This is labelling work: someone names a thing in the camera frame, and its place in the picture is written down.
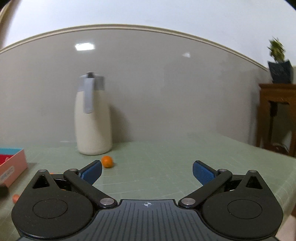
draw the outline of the brown wooden table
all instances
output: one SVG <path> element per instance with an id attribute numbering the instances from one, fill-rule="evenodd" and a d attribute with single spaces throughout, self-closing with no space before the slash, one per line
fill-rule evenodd
<path id="1" fill-rule="evenodd" d="M 295 156 L 296 152 L 296 85 L 294 84 L 259 84 L 260 105 L 257 115 L 257 141 L 259 147 L 261 139 L 263 143 L 271 143 L 274 116 L 277 115 L 278 103 L 288 104 L 290 117 L 293 123 L 292 139 L 289 156 Z M 263 135 L 264 129 L 268 128 L 267 138 Z"/>

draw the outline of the small orange ball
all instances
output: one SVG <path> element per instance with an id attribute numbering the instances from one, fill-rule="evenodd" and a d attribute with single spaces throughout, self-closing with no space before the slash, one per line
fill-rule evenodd
<path id="1" fill-rule="evenodd" d="M 101 159 L 101 163 L 104 168 L 111 168 L 113 167 L 113 160 L 110 156 L 103 156 Z"/>
<path id="2" fill-rule="evenodd" d="M 15 195 L 12 196 L 12 201 L 13 201 L 14 204 L 18 201 L 19 197 L 20 196 L 18 194 L 15 194 Z"/>

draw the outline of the potted plant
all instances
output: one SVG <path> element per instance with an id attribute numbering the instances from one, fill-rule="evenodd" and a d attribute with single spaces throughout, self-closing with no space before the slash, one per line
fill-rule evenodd
<path id="1" fill-rule="evenodd" d="M 293 79 L 293 69 L 289 60 L 285 61 L 285 50 L 279 39 L 271 39 L 270 56 L 274 58 L 275 63 L 268 61 L 270 74 L 273 83 L 290 84 Z"/>

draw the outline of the pink box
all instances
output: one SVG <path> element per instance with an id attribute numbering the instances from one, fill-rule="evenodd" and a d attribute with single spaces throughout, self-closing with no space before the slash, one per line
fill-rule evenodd
<path id="1" fill-rule="evenodd" d="M 27 167 L 23 149 L 0 148 L 0 183 L 9 187 Z"/>

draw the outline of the cream thermos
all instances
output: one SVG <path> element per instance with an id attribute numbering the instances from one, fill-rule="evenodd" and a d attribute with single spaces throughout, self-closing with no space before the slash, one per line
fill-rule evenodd
<path id="1" fill-rule="evenodd" d="M 99 155 L 112 148 L 104 77 L 93 72 L 80 77 L 75 101 L 75 134 L 77 148 L 84 155 Z"/>

